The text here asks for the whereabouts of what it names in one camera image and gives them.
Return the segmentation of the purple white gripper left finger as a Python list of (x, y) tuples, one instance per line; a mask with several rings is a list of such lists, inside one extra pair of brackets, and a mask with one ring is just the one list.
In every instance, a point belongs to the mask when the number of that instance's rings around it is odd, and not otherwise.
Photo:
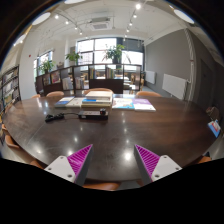
[(92, 155), (93, 145), (90, 144), (68, 157), (59, 156), (45, 168), (45, 171), (82, 186), (86, 179)]

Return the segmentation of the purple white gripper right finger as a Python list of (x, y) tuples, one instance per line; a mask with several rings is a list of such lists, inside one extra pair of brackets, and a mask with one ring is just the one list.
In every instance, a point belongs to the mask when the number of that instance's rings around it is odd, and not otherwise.
[(181, 170), (168, 155), (159, 156), (140, 145), (134, 146), (134, 156), (144, 185)]

